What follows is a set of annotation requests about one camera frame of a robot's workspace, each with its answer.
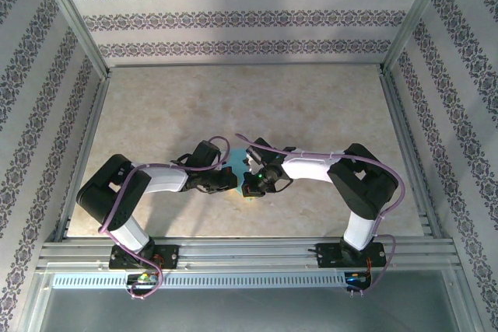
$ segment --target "perforated metal strip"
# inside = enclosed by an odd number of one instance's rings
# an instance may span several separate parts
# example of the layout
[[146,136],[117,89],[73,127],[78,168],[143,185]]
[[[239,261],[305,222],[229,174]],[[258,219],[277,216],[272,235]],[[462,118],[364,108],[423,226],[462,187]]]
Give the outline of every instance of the perforated metal strip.
[[[126,274],[56,274],[53,288],[123,288]],[[344,273],[268,273],[268,274],[165,274],[162,288],[330,288],[345,287]]]

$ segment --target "black mounting plate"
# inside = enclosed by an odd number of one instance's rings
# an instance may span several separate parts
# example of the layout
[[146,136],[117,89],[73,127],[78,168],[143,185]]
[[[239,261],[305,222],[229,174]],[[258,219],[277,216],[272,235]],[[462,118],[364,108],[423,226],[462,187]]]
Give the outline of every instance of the black mounting plate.
[[[178,264],[178,250],[180,247],[178,245],[155,245],[153,250],[153,255],[159,255],[164,259],[164,263],[161,268],[165,270],[171,270],[177,268]],[[141,265],[135,258],[130,256],[124,250],[122,250],[118,245],[112,247],[109,259],[109,269],[110,270],[130,270],[137,268],[152,268],[148,264],[145,266]]]
[[372,267],[386,265],[386,253],[382,243],[371,243],[360,252],[358,258],[345,261],[339,243],[318,243],[314,252],[317,254],[319,268],[366,267],[366,259],[372,261]]

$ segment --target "beige floor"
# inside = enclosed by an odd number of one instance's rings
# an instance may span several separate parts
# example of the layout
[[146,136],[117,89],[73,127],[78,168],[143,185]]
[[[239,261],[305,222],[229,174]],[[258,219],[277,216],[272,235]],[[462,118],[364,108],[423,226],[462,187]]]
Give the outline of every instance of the beige floor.
[[[234,132],[271,145],[342,151],[364,144],[406,171],[373,65],[117,68],[83,183],[114,153],[167,162],[199,141]],[[423,234],[408,185],[404,203],[379,232]],[[144,196],[135,218],[151,236],[340,236],[349,209],[329,183],[298,180],[281,194],[245,201],[236,191]],[[76,206],[68,234],[94,236],[98,223]]]

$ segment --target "patterned wallpaper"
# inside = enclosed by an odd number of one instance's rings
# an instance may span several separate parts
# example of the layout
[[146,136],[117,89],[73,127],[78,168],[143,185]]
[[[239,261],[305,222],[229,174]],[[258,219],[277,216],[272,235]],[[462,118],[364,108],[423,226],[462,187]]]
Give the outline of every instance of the patterned wallpaper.
[[413,0],[74,0],[109,66],[382,62]]
[[431,0],[392,70],[433,206],[498,330],[498,0]]
[[0,331],[16,330],[100,77],[55,0],[0,0]]

